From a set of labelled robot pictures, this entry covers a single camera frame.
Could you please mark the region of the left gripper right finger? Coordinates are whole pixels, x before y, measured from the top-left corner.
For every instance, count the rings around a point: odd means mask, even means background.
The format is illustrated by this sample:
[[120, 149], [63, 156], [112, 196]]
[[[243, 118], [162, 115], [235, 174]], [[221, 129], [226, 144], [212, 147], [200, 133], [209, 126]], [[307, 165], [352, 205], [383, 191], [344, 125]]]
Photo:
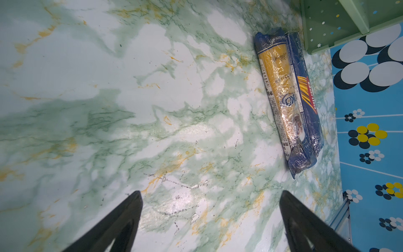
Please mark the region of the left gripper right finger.
[[280, 211], [292, 252], [356, 252], [351, 243], [325, 224], [289, 191], [280, 197]]

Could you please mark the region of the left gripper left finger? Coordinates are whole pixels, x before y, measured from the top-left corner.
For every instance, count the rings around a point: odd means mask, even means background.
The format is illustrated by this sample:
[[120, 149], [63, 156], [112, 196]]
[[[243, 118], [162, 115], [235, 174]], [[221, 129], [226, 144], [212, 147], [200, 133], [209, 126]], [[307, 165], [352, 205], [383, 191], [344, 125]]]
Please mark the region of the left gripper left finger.
[[140, 191], [133, 192], [85, 235], [64, 249], [65, 252], [130, 252], [143, 208]]

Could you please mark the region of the blue clear spaghetti bag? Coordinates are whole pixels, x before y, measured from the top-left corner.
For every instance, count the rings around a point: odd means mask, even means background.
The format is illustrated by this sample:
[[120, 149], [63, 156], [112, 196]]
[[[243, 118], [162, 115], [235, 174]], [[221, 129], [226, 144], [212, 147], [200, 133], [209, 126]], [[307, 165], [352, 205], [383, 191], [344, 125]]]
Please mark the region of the blue clear spaghetti bag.
[[255, 35], [261, 73], [291, 176], [312, 167], [317, 159], [309, 143], [295, 73], [282, 28]]

